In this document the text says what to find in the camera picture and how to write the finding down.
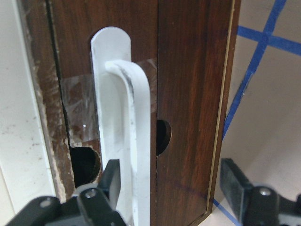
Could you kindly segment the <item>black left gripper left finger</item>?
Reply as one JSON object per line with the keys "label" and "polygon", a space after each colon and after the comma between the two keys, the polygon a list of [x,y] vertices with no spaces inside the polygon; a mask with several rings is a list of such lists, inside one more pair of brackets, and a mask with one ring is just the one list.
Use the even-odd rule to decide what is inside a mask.
{"label": "black left gripper left finger", "polygon": [[97,188],[104,193],[111,208],[115,210],[121,189],[119,159],[111,159],[108,161]]}

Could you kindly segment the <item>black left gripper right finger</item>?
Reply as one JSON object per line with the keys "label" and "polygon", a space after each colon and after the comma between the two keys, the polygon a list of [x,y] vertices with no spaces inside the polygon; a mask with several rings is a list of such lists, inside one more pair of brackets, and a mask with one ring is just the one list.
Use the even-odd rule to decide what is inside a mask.
{"label": "black left gripper right finger", "polygon": [[221,160],[220,187],[235,217],[243,223],[253,185],[230,158]]}

